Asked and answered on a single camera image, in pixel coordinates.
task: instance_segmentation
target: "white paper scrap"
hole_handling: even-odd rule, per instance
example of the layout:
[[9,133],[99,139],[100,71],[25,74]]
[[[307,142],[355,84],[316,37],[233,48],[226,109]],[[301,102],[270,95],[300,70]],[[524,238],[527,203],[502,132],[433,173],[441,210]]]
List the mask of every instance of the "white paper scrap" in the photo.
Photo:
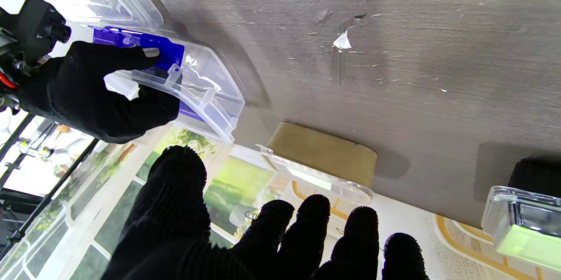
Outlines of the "white paper scrap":
[[352,48],[351,43],[349,42],[349,39],[347,38],[347,32],[348,32],[348,30],[345,30],[345,32],[343,34],[341,34],[341,36],[339,36],[339,38],[337,38],[337,40],[335,40],[333,42],[333,45],[336,46],[339,49],[350,49],[350,48]]

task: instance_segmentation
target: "plastic clip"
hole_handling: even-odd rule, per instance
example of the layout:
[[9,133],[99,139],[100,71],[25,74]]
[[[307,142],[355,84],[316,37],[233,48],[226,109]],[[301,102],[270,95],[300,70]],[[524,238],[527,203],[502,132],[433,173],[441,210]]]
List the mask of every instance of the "plastic clip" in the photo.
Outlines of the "plastic clip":
[[181,74],[181,68],[177,65],[177,63],[174,63],[168,70],[168,78],[166,78],[164,86],[166,86],[167,88],[171,88],[174,83],[177,82],[177,78],[179,78]]

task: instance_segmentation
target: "black glove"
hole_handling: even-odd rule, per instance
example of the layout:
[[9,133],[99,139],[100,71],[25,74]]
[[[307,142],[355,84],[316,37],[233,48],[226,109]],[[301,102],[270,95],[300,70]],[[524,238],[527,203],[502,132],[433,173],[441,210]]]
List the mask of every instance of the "black glove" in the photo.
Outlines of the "black glove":
[[138,98],[129,101],[108,91],[103,78],[117,70],[144,70],[157,60],[140,47],[74,42],[65,57],[48,60],[13,93],[26,112],[122,144],[176,119],[179,100],[141,85]]
[[[331,260],[319,268],[330,210],[326,197],[304,200],[286,233],[293,206],[267,202],[240,242],[226,250],[209,244],[205,182],[204,164],[193,150],[167,148],[150,169],[102,280],[376,279],[378,223],[371,208],[353,210]],[[427,279],[411,236],[390,236],[384,256],[383,280]]]

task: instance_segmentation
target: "black knob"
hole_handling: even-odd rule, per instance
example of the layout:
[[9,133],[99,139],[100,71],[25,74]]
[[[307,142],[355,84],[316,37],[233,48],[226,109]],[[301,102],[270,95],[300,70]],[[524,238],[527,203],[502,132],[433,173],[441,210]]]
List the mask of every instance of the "black knob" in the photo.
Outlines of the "black knob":
[[72,34],[72,29],[66,25],[56,24],[50,27],[50,36],[62,43],[70,40],[70,34]]

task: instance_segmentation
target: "black metal pole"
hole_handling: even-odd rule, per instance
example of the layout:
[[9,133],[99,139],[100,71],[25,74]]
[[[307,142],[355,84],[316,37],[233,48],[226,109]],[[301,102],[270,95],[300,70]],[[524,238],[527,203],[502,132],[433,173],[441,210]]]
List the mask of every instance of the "black metal pole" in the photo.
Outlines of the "black metal pole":
[[51,202],[54,194],[60,189],[62,184],[64,184],[64,182],[70,177],[70,175],[72,175],[72,172],[74,172],[74,170],[76,170],[78,165],[82,161],[84,161],[86,159],[86,157],[88,157],[88,155],[90,155],[90,153],[94,150],[94,147],[96,146],[96,144],[98,144],[98,142],[99,142],[99,140],[95,138],[90,143],[90,145],[82,152],[82,154],[80,154],[78,159],[72,164],[72,166],[70,166],[70,168],[66,171],[66,173],[64,173],[64,176],[62,176],[62,178],[60,178],[60,180],[57,182],[57,184],[55,184],[54,187],[50,190],[50,192],[41,200],[41,202],[39,203],[37,208],[32,212],[32,214],[30,214],[30,216],[25,221],[25,223],[22,224],[20,226],[20,228],[18,228],[18,230],[16,230],[14,232],[14,234],[12,234],[12,237],[8,239],[8,241],[9,241],[8,245],[6,245],[4,250],[2,250],[2,252],[0,253],[0,260],[2,260],[6,256],[6,254],[8,254],[8,252],[10,251],[10,249],[12,249],[14,244],[19,242],[23,238],[23,236],[25,236],[25,232],[29,228],[29,226],[32,224],[33,220],[41,213],[41,211],[46,206],[48,206],[48,204]]
[[18,142],[18,140],[20,139],[21,133],[24,132],[25,128],[33,120],[33,118],[35,118],[34,114],[31,114],[31,113],[27,114],[27,116],[25,116],[25,118],[21,121],[21,124],[16,128],[16,130],[12,133],[12,135],[10,135],[8,140],[4,143],[2,148],[0,148],[0,162],[2,162],[2,160],[4,159],[4,156],[6,156],[6,153],[8,153],[8,150],[10,150],[10,148],[14,144],[16,144],[16,142]]

